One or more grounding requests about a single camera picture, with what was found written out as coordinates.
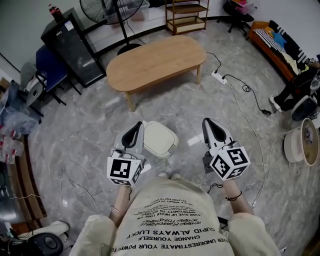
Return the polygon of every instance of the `power strip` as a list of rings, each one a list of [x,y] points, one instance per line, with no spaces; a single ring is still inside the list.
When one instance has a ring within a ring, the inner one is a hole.
[[[214,71],[211,73],[211,76],[222,85],[226,85],[228,82],[227,79],[222,79],[222,75],[215,73]]]

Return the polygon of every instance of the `marble floor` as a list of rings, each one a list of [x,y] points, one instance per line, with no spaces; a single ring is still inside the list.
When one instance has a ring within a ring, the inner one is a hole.
[[[187,35],[197,40],[207,52],[216,54],[222,62],[220,74],[228,73],[244,80],[255,90],[261,108],[270,110],[268,96],[279,93],[285,83],[240,31],[235,28],[228,33],[227,30],[227,24],[211,20],[206,30]],[[143,36],[141,40],[149,43],[170,36],[162,30]],[[103,56],[105,65],[118,50]],[[231,89],[210,76],[218,64],[215,57],[208,54],[200,85],[195,83],[196,72],[192,71],[135,94],[133,100],[138,106],[135,112],[129,111],[124,95],[113,90],[106,78],[82,89],[82,95],[73,89],[60,91],[67,106],[54,100],[49,102],[42,108],[42,124],[29,136],[32,168],[39,193],[45,198],[42,202],[48,220],[69,223],[70,237],[75,240],[88,216],[99,214],[88,194],[78,194],[66,181],[61,186],[60,180],[67,176],[86,189],[90,188],[99,210],[109,215],[118,187],[106,177],[107,157],[118,132],[142,120],[155,120],[169,127],[179,137],[179,145],[168,159],[156,158],[143,150],[151,169],[139,177],[138,185],[166,171],[180,173],[208,190],[212,183],[219,182],[213,173],[205,174],[202,163],[207,148],[202,141],[201,125],[204,118],[210,117],[228,127],[250,157],[252,165],[236,180],[250,204],[263,184],[265,172],[268,179],[254,211],[265,222],[277,246],[287,247],[284,255],[301,255],[318,227],[318,164],[307,167],[301,162],[289,166],[283,141],[279,138],[274,144],[269,166],[270,148],[275,138],[298,124],[291,121],[288,113],[263,115],[252,92],[244,92],[241,82],[230,78],[236,87],[234,92],[239,105],[261,142],[263,165],[258,140],[241,114]],[[223,191],[214,188],[210,196],[218,216],[229,218],[232,209]]]

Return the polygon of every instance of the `pants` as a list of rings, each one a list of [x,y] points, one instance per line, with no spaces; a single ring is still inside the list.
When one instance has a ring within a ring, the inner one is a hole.
[[[304,96],[310,95],[310,93],[310,84],[307,83],[306,86],[302,85],[301,87],[296,87],[292,81],[290,81],[283,91],[278,96],[274,97],[274,101],[281,107],[282,111],[288,111],[292,110],[298,101],[300,101]],[[287,99],[290,94],[293,94],[294,97]]]

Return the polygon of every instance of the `shirt sleeve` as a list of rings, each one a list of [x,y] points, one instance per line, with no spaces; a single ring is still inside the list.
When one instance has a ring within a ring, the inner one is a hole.
[[[108,255],[113,247],[116,232],[116,225],[108,217],[89,216],[69,256]]]
[[[228,227],[228,240],[236,256],[281,255],[259,217],[237,213],[228,222]]]

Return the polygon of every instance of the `black mini fridge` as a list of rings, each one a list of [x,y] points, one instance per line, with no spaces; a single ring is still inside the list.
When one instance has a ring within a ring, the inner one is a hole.
[[[82,30],[84,27],[75,9],[71,8],[63,13],[60,22],[54,20],[46,26],[41,39],[66,64],[70,75],[86,88],[105,77],[106,71]]]

